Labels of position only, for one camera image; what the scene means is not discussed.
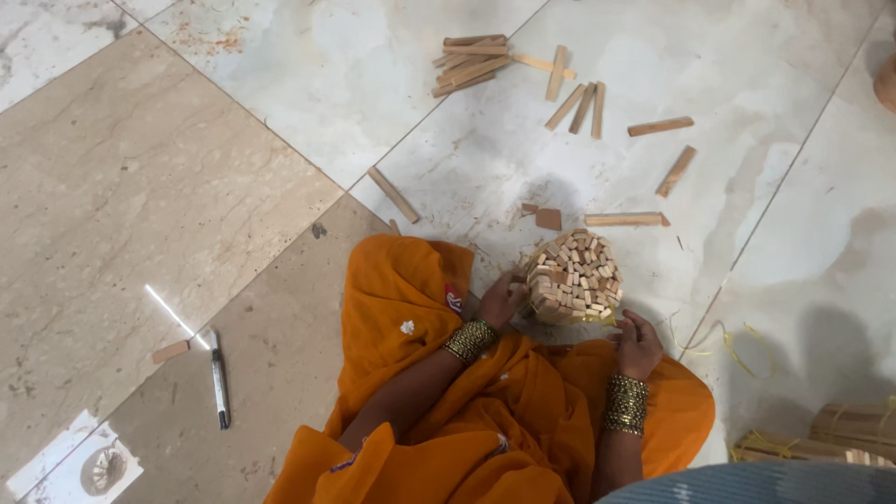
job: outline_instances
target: woman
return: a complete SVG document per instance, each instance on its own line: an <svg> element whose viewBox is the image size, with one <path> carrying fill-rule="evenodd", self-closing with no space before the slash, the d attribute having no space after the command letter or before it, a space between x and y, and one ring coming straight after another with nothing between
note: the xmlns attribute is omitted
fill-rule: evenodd
<svg viewBox="0 0 896 504"><path fill-rule="evenodd" d="M299 427L266 503L591 502L691 462L712 396L650 323L627 310L613 343L575 346L498 334L528 295L505 274L463 324L472 261L410 237L355 247L340 397L323 432Z"/></svg>

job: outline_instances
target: bundle of wooden blocks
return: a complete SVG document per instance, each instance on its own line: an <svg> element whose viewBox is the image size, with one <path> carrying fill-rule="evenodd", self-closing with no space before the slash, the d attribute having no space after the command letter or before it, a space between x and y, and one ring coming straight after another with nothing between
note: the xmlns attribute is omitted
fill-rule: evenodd
<svg viewBox="0 0 896 504"><path fill-rule="evenodd" d="M893 404L826 404L812 422L810 439L896 460L896 397Z"/></svg>
<svg viewBox="0 0 896 504"><path fill-rule="evenodd" d="M443 67L436 77L433 98L439 98L495 78L495 70L511 62L505 35L477 35L443 41L444 56L433 61Z"/></svg>
<svg viewBox="0 0 896 504"><path fill-rule="evenodd" d="M547 324L604 319L622 299L609 240L585 229L548 242L527 273L535 317Z"/></svg>
<svg viewBox="0 0 896 504"><path fill-rule="evenodd" d="M800 439L775 432L751 430L731 450L736 461L816 460L844 464L896 467L883 456L812 439Z"/></svg>

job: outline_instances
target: stack of bangles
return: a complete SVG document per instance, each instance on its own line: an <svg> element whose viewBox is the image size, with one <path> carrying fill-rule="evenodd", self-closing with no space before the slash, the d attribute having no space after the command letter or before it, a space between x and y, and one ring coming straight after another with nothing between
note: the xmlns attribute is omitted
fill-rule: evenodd
<svg viewBox="0 0 896 504"><path fill-rule="evenodd" d="M455 330L442 348L470 365L498 341L498 332L488 322L474 318Z"/></svg>
<svg viewBox="0 0 896 504"><path fill-rule="evenodd" d="M647 384L623 375L607 382L607 406L604 429L621 430L644 437L647 418Z"/></svg>

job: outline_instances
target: orange sari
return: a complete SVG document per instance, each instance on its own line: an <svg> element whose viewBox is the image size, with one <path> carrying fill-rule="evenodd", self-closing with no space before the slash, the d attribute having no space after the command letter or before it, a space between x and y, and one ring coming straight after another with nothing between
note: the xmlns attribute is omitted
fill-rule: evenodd
<svg viewBox="0 0 896 504"><path fill-rule="evenodd" d="M375 235L355 247L340 397L323 432L299 427L266 504L589 501L605 387L616 368L602 340L547 347L503 335L401 445L388 423L354 456L337 442L379 387L461 325L446 297L465 297L472 260L466 248L411 237ZM651 478L691 462L715 407L700 379L669 357L648 385L642 460Z"/></svg>

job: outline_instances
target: woman's right hand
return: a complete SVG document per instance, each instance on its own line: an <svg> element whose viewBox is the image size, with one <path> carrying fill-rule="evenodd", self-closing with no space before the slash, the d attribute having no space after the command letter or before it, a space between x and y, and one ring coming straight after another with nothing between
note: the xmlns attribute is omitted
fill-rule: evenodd
<svg viewBox="0 0 896 504"><path fill-rule="evenodd" d="M519 285L511 291L511 283ZM500 331L504 324L510 322L517 308L528 296L529 286L526 285L526 273L521 269L505 272L482 296L476 318L487 322L496 331Z"/></svg>
<svg viewBox="0 0 896 504"><path fill-rule="evenodd" d="M623 319L616 322L622 333L607 336L617 347L616 360L619 374L647 381L647 377L663 358L663 343L650 322L630 309L624 309Z"/></svg>

